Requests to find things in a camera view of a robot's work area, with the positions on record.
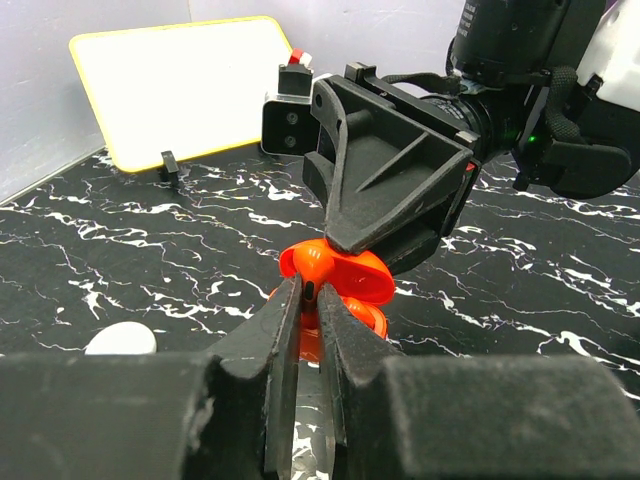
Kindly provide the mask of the white earbud charging case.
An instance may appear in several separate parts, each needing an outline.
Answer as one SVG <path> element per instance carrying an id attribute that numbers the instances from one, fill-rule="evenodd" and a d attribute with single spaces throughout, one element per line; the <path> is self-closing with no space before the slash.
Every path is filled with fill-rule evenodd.
<path id="1" fill-rule="evenodd" d="M 85 348 L 86 355 L 146 355 L 156 351 L 157 341 L 152 330 L 133 321 L 104 328 Z"/>

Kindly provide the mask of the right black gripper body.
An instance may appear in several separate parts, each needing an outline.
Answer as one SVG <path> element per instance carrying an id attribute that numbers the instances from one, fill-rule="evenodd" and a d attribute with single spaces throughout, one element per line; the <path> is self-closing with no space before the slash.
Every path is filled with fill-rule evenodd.
<path id="1" fill-rule="evenodd" d="M 505 146 L 505 123 L 492 123 L 489 117 L 490 108 L 495 103 L 493 93 L 469 95 L 458 77 L 422 74 L 419 78 L 427 83 L 428 94 L 424 98 L 417 98 L 399 89 L 396 78 L 380 78 L 375 67 L 361 63 L 348 65 L 343 75 L 327 78 L 343 78 L 364 88 L 390 102 L 400 113 L 472 151 L 473 158 L 467 165 L 462 186 L 456 195 L 450 197 L 451 231 L 483 160 L 487 154 L 500 151 Z M 332 146 L 320 132 L 319 150 L 329 159 L 334 157 Z"/>

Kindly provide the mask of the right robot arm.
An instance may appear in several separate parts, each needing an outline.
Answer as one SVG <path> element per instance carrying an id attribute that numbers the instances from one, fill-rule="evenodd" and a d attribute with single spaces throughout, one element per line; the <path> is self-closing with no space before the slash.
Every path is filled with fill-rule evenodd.
<path id="1" fill-rule="evenodd" d="M 303 179 L 344 254 L 372 252 L 394 274 L 433 255 L 454 229 L 483 166 L 508 154 L 524 191 L 607 195 L 639 171 L 639 95 L 608 95 L 595 55 L 629 2 L 468 1 L 444 75 L 379 77 L 347 65 L 319 80 L 317 147 Z"/>

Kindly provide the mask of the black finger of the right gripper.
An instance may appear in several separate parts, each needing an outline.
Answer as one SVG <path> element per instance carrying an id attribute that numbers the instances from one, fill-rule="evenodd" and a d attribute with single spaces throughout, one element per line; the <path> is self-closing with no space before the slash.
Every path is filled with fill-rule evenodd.
<path id="1" fill-rule="evenodd" d="M 472 151 L 343 78 L 313 86 L 311 114 L 332 146 L 309 154 L 309 188 L 331 247 L 359 254 L 419 219 L 462 186 Z"/>
<path id="2" fill-rule="evenodd" d="M 370 251 L 397 275 L 435 253 L 450 233 L 450 155 L 349 152 L 304 156 L 303 181 L 325 211 L 324 236 L 340 253 Z"/>

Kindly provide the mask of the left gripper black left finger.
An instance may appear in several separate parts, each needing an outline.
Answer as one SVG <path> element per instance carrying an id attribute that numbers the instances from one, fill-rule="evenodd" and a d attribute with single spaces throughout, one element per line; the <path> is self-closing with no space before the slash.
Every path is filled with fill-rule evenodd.
<path id="1" fill-rule="evenodd" d="M 187 433 L 187 479 L 288 479 L 292 470 L 302 281 L 287 278 L 206 351 Z"/>

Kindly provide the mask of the red ball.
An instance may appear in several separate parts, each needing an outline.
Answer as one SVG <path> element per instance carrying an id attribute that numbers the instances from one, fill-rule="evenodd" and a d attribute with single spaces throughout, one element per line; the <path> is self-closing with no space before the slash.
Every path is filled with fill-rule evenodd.
<path id="1" fill-rule="evenodd" d="M 374 331 L 380 338 L 388 337 L 388 320 L 380 310 L 391 302 L 395 293 L 395 282 L 386 264 L 374 253 L 365 251 L 357 255 L 340 253 L 333 249 L 324 238 L 335 261 L 335 269 L 322 287 L 332 286 L 342 305 L 361 323 Z M 280 274 L 285 278 L 300 276 L 293 265 L 294 244 L 283 250 L 279 257 Z M 319 363 L 323 357 L 320 347 L 320 331 L 317 308 L 311 314 L 300 313 L 299 357 L 312 363 Z"/>

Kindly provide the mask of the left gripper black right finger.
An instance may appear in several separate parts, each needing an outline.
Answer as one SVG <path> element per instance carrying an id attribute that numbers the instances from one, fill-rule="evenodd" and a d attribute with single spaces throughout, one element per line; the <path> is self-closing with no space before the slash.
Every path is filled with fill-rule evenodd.
<path id="1" fill-rule="evenodd" d="M 317 297 L 321 374 L 334 479 L 413 479 L 415 399 L 401 390 L 410 361 L 352 316 L 336 290 Z"/>

